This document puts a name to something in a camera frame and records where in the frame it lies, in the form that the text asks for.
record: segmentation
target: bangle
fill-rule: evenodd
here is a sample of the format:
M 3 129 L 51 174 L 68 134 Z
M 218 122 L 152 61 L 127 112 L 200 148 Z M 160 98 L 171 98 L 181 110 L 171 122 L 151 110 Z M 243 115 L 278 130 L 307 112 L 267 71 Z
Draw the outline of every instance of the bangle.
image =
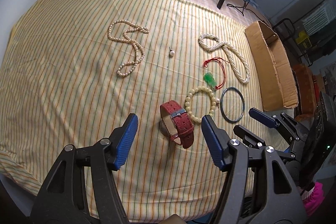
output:
M 241 101 L 243 102 L 243 111 L 241 112 L 241 115 L 240 115 L 240 117 L 239 117 L 237 120 L 231 120 L 231 119 L 229 119 L 229 118 L 225 115 L 225 113 L 224 113 L 224 109 L 223 109 L 223 97 L 224 97 L 224 94 L 225 94 L 228 90 L 235 90 L 235 91 L 239 94 L 239 96 L 240 96 L 240 98 L 241 98 Z M 242 118 L 243 115 L 244 115 L 244 111 L 245 111 L 245 100 L 244 100 L 244 97 L 243 97 L 242 93 L 241 93 L 237 88 L 235 88 L 234 86 L 231 86 L 231 87 L 229 87 L 229 88 L 226 88 L 226 89 L 223 91 L 222 96 L 220 97 L 220 104 L 219 104 L 219 105 L 220 105 L 220 111 L 221 111 L 221 113 L 222 113 L 223 118 L 224 118 L 227 122 L 229 122 L 229 123 L 236 123 L 236 122 L 240 121 L 241 118 Z

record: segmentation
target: yellow striped fabric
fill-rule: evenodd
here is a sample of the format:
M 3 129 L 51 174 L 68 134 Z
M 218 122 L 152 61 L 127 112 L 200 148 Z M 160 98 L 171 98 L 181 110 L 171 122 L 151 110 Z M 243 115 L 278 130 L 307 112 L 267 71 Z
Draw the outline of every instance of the yellow striped fabric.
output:
M 150 29 L 131 33 L 146 56 L 125 78 L 117 76 L 121 63 L 134 60 L 131 45 L 108 40 L 110 23 L 125 19 Z M 117 24 L 113 37 L 129 26 Z M 204 85 L 210 71 L 220 83 L 218 64 L 203 62 L 220 56 L 199 47 L 201 33 L 212 33 L 233 44 L 250 65 L 251 80 L 238 82 L 230 65 L 226 84 L 241 90 L 246 112 L 241 124 L 267 144 L 285 149 L 285 142 L 247 115 L 262 109 L 260 87 L 245 27 L 208 8 L 185 0 L 38 0 L 14 26 L 0 69 L 0 171 L 37 194 L 53 162 L 69 143 L 93 145 L 108 137 L 130 112 L 139 118 L 138 132 L 124 166 L 114 172 L 118 191 L 132 222 L 156 223 L 178 214 L 195 219 L 214 209 L 225 174 L 213 165 L 199 124 L 194 144 L 184 150 L 159 130 L 159 106 L 176 100 L 183 105 L 188 91 Z M 169 58 L 169 48 L 176 52 Z M 239 71 L 245 71 L 234 57 Z M 223 89 L 216 91 L 219 97 Z M 210 100 L 198 93 L 192 110 L 209 112 Z M 235 93 L 224 98 L 230 117 L 238 117 L 241 103 Z M 233 137 L 233 126 L 216 110 L 218 127 Z M 88 203 L 97 215 L 91 176 L 86 171 Z M 249 172 L 247 193 L 251 192 Z

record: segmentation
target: pearl necklace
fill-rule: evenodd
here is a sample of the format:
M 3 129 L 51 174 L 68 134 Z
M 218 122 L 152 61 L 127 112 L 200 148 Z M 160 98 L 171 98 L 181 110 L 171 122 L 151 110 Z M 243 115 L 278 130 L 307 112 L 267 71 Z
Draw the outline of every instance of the pearl necklace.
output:
M 195 93 L 199 92 L 199 91 L 205 91 L 210 96 L 210 99 L 211 99 L 211 109 L 209 111 L 209 115 L 211 117 L 215 113 L 215 109 L 216 109 L 217 104 L 219 104 L 219 98 L 216 98 L 215 94 L 212 92 L 212 90 L 209 89 L 209 88 L 207 88 L 207 87 L 205 87 L 205 86 L 198 86 L 197 88 L 191 89 L 189 91 L 188 96 L 185 99 L 185 104 L 184 104 L 186 106 L 185 110 L 187 111 L 187 113 L 188 113 L 188 115 L 190 117 L 190 120 L 192 120 L 194 122 L 201 123 L 202 119 L 198 118 L 198 117 L 195 117 L 195 115 L 191 112 L 191 100 L 192 100 L 192 96 Z
M 111 30 L 112 30 L 112 27 L 113 27 L 113 25 L 115 25 L 115 24 L 117 24 L 117 23 L 126 23 L 126 24 L 128 24 L 128 25 L 130 25 L 130 26 L 132 26 L 132 27 L 135 27 L 135 28 L 134 28 L 134 29 L 129 28 L 129 29 L 127 29 L 126 31 L 124 31 L 123 36 L 125 37 L 125 39 L 112 37 L 112 36 L 111 36 Z M 127 76 L 127 75 L 130 75 L 130 74 L 132 73 L 132 71 L 134 71 L 134 69 L 136 68 L 136 66 L 137 66 L 138 64 L 140 64 L 140 62 L 143 60 L 143 58 L 144 58 L 144 56 L 145 56 L 145 52 L 144 52 L 144 50 L 143 50 L 143 47 L 142 47 L 136 40 L 131 39 L 131 38 L 127 35 L 128 32 L 136 32 L 136 31 L 140 31 L 140 32 L 143 32 L 143 33 L 149 33 L 149 29 L 148 29 L 148 28 L 146 28 L 146 27 L 142 27 L 142 26 L 140 26 L 140 25 L 136 25 L 136 24 L 134 24 L 134 23 L 132 23 L 132 22 L 129 22 L 128 20 L 123 20 L 123 19 L 122 19 L 122 20 L 114 21 L 114 22 L 112 22 L 112 24 L 109 26 L 109 35 L 108 35 L 108 37 L 109 37 L 110 40 L 112 40 L 112 41 L 119 41 L 119 42 L 130 43 L 130 44 L 132 44 L 132 46 L 135 48 L 135 61 L 128 61 L 128 62 L 122 63 L 122 64 L 120 65 L 120 67 L 118 68 L 118 70 L 117 70 L 117 73 L 118 73 L 119 76 L 123 76 L 123 77 L 125 77 L 125 76 Z M 138 49 L 140 49 L 141 54 L 142 54 L 140 58 L 139 58 L 139 55 L 138 55 Z M 126 72 L 126 73 L 121 73 L 120 70 L 121 70 L 123 67 L 128 66 L 128 65 L 133 65 L 133 66 L 132 66 L 132 68 L 131 68 L 128 72 Z
M 204 42 L 203 42 L 203 39 L 204 38 L 210 38 L 210 39 L 213 39 L 215 41 L 217 41 L 217 44 L 209 47 L 208 45 L 206 45 Z M 233 72 L 235 73 L 236 77 L 238 78 L 239 82 L 243 83 L 243 84 L 247 84 L 249 81 L 250 81 L 250 67 L 247 63 L 247 61 L 245 60 L 244 56 L 242 56 L 242 54 L 240 52 L 238 52 L 238 50 L 230 45 L 229 43 L 225 42 L 225 41 L 219 41 L 219 38 L 218 37 L 215 37 L 213 34 L 209 34 L 209 33 L 203 33 L 199 38 L 198 38 L 198 42 L 199 42 L 199 45 L 207 50 L 208 52 L 213 52 L 214 50 L 217 50 L 218 48 L 222 47 L 224 52 L 226 53 L 227 55 L 227 58 L 229 59 L 229 62 L 231 64 L 231 67 L 233 69 Z M 238 69 L 237 69 L 237 66 L 236 66 L 236 63 L 235 61 L 233 60 L 233 57 L 232 57 L 232 54 L 231 52 L 232 51 L 235 55 L 237 55 L 237 57 L 241 60 L 241 62 L 243 63 L 244 65 L 244 68 L 245 68 L 245 71 L 246 71 L 246 79 L 244 79 L 241 74 L 239 73 Z

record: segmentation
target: red watch strap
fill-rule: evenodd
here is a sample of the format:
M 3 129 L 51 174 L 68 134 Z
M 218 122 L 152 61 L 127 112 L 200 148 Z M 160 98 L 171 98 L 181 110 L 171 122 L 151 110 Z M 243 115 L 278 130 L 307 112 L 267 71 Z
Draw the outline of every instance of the red watch strap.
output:
M 177 114 L 172 117 L 177 130 L 177 135 L 181 140 L 183 148 L 189 148 L 194 142 L 194 125 L 192 124 L 187 112 L 184 111 L 179 113 L 178 111 L 183 110 L 183 108 L 173 100 L 162 104 L 160 108 L 163 108 L 169 113 L 169 115 L 177 112 Z

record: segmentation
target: red string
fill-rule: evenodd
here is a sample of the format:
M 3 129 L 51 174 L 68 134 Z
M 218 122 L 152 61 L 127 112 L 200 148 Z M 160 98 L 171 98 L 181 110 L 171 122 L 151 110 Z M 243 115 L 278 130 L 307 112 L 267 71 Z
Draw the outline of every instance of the red string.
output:
M 211 58 L 211 59 L 209 59 L 209 60 L 205 60 L 205 61 L 204 61 L 204 64 L 203 64 L 203 66 L 204 66 L 205 68 L 207 68 L 207 67 L 208 67 L 208 63 L 211 62 L 211 61 L 215 61 L 215 62 L 218 62 L 218 63 L 219 63 L 219 65 L 220 65 L 220 67 L 221 67 L 221 69 L 222 69 L 222 71 L 223 71 L 224 80 L 223 80 L 223 82 L 222 82 L 220 85 L 215 86 L 215 89 L 216 89 L 216 90 L 219 90 L 221 87 L 223 87 L 224 84 L 225 84 L 225 81 L 226 81 L 225 68 L 224 68 L 223 63 L 222 63 L 220 60 L 223 60 L 224 62 L 229 63 L 228 61 L 224 60 L 224 59 L 221 58 L 221 57 L 214 57 L 214 58 Z

